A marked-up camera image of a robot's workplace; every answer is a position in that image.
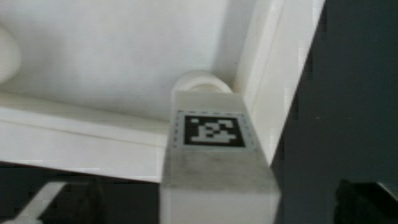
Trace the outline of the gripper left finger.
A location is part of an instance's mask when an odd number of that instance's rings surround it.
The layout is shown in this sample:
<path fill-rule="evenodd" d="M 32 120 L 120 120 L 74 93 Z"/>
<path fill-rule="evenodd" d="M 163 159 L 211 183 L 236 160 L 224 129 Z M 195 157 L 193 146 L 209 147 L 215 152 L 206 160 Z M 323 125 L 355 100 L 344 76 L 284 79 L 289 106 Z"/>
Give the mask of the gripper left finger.
<path fill-rule="evenodd" d="M 5 221 L 5 224 L 42 224 L 39 216 L 42 215 L 49 203 L 65 187 L 64 182 L 48 182 L 28 201 L 16 217 Z"/>

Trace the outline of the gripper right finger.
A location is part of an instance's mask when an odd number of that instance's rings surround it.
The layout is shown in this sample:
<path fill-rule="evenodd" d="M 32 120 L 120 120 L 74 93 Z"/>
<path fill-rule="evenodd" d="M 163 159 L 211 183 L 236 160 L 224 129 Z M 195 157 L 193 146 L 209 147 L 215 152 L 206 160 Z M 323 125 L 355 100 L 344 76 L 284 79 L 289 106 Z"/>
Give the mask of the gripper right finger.
<path fill-rule="evenodd" d="M 398 224 L 398 185 L 341 180 L 334 224 Z"/>

